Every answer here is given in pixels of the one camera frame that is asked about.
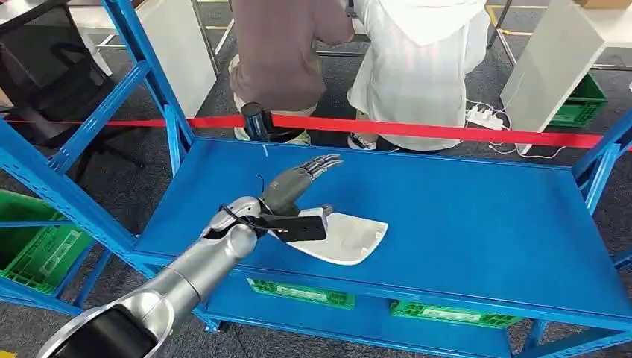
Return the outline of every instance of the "yellow tape on floor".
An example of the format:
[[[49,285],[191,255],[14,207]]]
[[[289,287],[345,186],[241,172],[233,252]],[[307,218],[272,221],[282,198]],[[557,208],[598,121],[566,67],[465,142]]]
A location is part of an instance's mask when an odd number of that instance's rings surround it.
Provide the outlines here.
[[[485,5],[485,11],[490,15],[490,19],[492,20],[492,25],[496,27],[498,25],[498,18],[496,17],[496,13],[494,9],[502,9],[503,5]],[[511,9],[546,9],[546,6],[510,6]],[[513,35],[513,36],[531,36],[532,32],[522,32],[522,31],[509,31],[501,28],[500,31],[505,35]]]

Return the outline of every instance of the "red rope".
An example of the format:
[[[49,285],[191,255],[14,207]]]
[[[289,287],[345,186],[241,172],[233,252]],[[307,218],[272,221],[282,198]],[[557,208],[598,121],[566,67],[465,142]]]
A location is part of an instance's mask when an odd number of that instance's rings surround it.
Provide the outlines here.
[[[400,136],[421,136],[425,138],[462,139],[473,142],[503,142],[516,144],[546,145],[551,147],[592,148],[601,139],[594,134],[535,133],[523,131],[494,131],[481,128],[454,128],[434,125],[413,125],[403,123],[364,122],[348,119],[325,119],[317,117],[281,116],[273,117],[278,127],[312,129],[319,131],[356,132],[369,134],[390,134]],[[61,122],[80,125],[81,122]],[[242,127],[244,119],[240,115],[197,117],[189,119],[193,128],[234,128]],[[117,127],[165,127],[163,119],[141,121],[110,121],[107,125]]]

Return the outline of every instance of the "person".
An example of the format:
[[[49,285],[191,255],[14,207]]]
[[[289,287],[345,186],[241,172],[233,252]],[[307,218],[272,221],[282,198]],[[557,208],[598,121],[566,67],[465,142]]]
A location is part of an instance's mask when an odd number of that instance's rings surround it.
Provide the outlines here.
[[[238,55],[230,62],[230,88],[238,110],[258,102],[273,113],[311,115],[325,83],[312,41],[350,41],[351,18],[339,0],[233,0]],[[249,140],[244,128],[237,139]],[[309,144],[303,132],[291,142]]]
[[[371,39],[347,93],[359,120],[465,126],[464,76],[485,56],[485,0],[355,0]],[[454,139],[382,136],[394,148],[440,151]],[[350,134],[351,148],[376,148],[376,135]]]

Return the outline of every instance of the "brown shirt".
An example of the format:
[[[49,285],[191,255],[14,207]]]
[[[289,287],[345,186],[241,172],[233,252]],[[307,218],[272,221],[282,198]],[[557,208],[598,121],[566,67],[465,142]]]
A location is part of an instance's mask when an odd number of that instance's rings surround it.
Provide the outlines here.
[[[233,0],[239,65],[230,87],[269,110],[305,110],[325,83],[312,40],[329,45],[353,36],[339,0]]]

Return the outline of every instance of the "blue metal shelf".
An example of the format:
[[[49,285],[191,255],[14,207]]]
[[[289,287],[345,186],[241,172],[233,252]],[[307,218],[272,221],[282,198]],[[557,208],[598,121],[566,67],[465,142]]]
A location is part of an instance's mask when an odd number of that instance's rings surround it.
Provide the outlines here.
[[[96,242],[92,241],[92,243],[81,252],[81,254],[70,266],[68,272],[66,272],[66,276],[60,284],[57,285],[57,288],[55,288],[55,290],[50,294],[37,292],[30,287],[23,286],[22,284],[13,282],[7,278],[0,277],[0,301],[47,310],[56,310],[69,315],[79,314],[83,310],[81,306],[87,299],[88,294],[92,291],[92,288],[94,288],[94,285],[105,268],[107,261],[110,259],[112,254],[111,252],[106,250],[100,256],[99,260],[95,264],[95,267],[92,268],[88,278],[83,283],[76,299],[71,304],[61,301],[60,298],[64,290],[79,272],[79,268],[85,262],[89,252],[95,247],[95,244]]]
[[[223,321],[446,357],[511,357],[506,330],[392,317],[388,305],[384,298],[357,296],[354,310],[341,310],[256,294],[245,279],[230,278],[212,294],[207,314]]]
[[[591,218],[616,159],[631,145],[632,112],[572,168],[194,139],[131,2],[103,4],[134,67],[50,159],[0,120],[0,168],[145,277],[195,240],[218,204],[258,195],[258,175],[270,180],[318,154],[340,153],[345,163],[319,179],[301,207],[333,204],[390,225],[371,257],[344,268],[261,240],[212,298],[210,313],[194,310],[209,330],[227,319],[449,357],[509,357],[504,331],[387,316],[387,298],[404,298],[537,318],[516,358],[570,357],[632,340],[632,308],[615,271],[632,265],[632,249],[610,259]],[[165,118],[175,179],[136,240],[66,170],[142,81]],[[97,267],[104,265],[102,258]],[[355,311],[333,311],[253,297],[244,277],[362,297]],[[86,285],[96,279],[93,272]],[[68,314],[86,297],[71,305],[9,280],[0,280],[0,289]],[[547,321],[591,328],[537,345]]]
[[[513,315],[524,315],[518,313],[522,307],[545,307],[566,315],[562,321],[583,324],[578,316],[598,316],[632,327],[630,302],[570,168],[263,146],[197,139],[135,252],[148,263],[165,264],[195,240],[219,204],[258,195],[257,175],[270,180],[315,155],[339,153],[344,163],[332,169],[336,175],[319,179],[300,205],[332,204],[342,213],[387,222],[388,234],[375,252],[361,265],[337,266],[267,238],[236,274],[335,281],[380,297],[440,293],[509,307],[492,312]],[[244,167],[249,171],[240,171]],[[235,174],[216,175],[216,168]],[[506,208],[511,210],[502,215]]]

